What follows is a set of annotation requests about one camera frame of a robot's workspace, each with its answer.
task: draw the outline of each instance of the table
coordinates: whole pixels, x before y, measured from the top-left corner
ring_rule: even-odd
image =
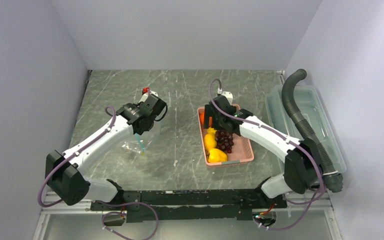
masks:
[[[208,86],[220,78],[223,90],[263,119],[264,97],[277,84],[272,70],[94,70],[78,113],[70,147],[103,126],[116,109],[140,99],[143,87],[156,91],[168,105],[158,141],[137,154],[118,144],[91,168],[88,177],[111,179],[125,190],[206,190],[255,188],[273,176],[268,151],[252,143],[250,163],[207,167],[198,125],[197,108],[209,102]]]

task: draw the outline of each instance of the gray wall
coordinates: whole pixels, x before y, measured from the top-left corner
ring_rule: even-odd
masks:
[[[32,239],[45,157],[69,144],[86,67],[48,0],[0,0],[0,240]]]
[[[86,66],[284,70],[322,0],[52,0]]]
[[[309,72],[347,164],[331,194],[344,239],[384,239],[384,1],[324,0],[287,72]]]

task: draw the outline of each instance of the yellow fruit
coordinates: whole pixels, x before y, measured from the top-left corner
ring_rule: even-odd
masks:
[[[214,135],[216,135],[216,130],[215,130],[214,128],[212,128],[212,127],[209,127],[209,128],[206,130],[206,132],[209,133],[209,134],[214,134]]]
[[[210,149],[213,149],[217,146],[217,142],[216,142],[216,135],[215,134],[212,134],[212,133],[207,133],[205,136],[204,136],[204,147],[205,147],[205,150],[210,150]]]
[[[212,148],[208,150],[208,162],[209,163],[218,163],[218,162],[226,162],[228,160],[228,156],[222,150],[217,148]]]

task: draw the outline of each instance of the red object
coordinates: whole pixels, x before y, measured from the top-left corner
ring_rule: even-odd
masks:
[[[149,92],[149,90],[150,90],[150,87],[148,86],[148,87],[144,87],[143,89],[142,89],[142,95],[144,95],[144,94],[146,94],[147,92]]]

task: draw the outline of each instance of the orange wire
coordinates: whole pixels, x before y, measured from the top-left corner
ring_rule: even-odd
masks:
[[[273,202],[273,203],[271,204],[270,208],[269,208],[267,211],[262,211],[262,212],[260,212],[259,214],[260,214],[260,215],[266,215],[266,214],[268,214],[268,213],[273,209],[274,206],[275,206],[275,203]]]

